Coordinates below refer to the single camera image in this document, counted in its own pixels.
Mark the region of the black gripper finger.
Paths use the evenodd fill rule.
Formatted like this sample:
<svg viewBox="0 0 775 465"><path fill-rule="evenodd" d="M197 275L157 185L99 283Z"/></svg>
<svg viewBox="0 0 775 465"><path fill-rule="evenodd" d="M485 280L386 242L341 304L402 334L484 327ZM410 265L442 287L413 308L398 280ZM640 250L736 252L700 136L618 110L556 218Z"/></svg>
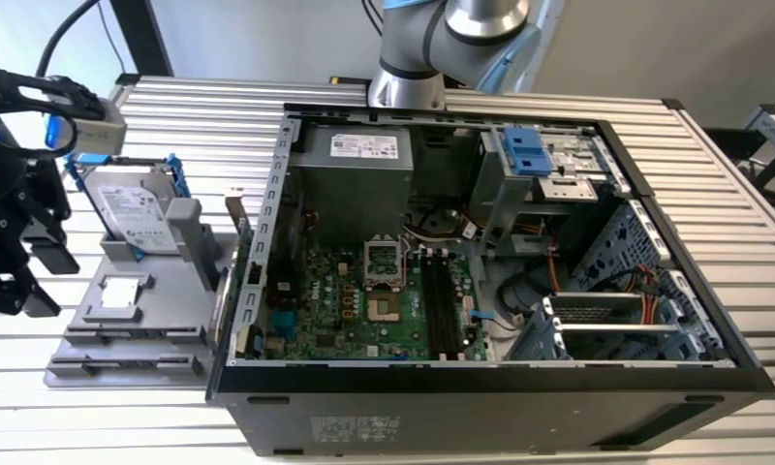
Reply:
<svg viewBox="0 0 775 465"><path fill-rule="evenodd" d="M62 222L70 206L55 163L28 163L15 199L26 225L19 239L51 274L75 274L79 265L66 249Z"/></svg>
<svg viewBox="0 0 775 465"><path fill-rule="evenodd" d="M19 226L0 216L0 314L24 313L54 317L60 307L40 288L27 267L28 255L19 243Z"/></svg>

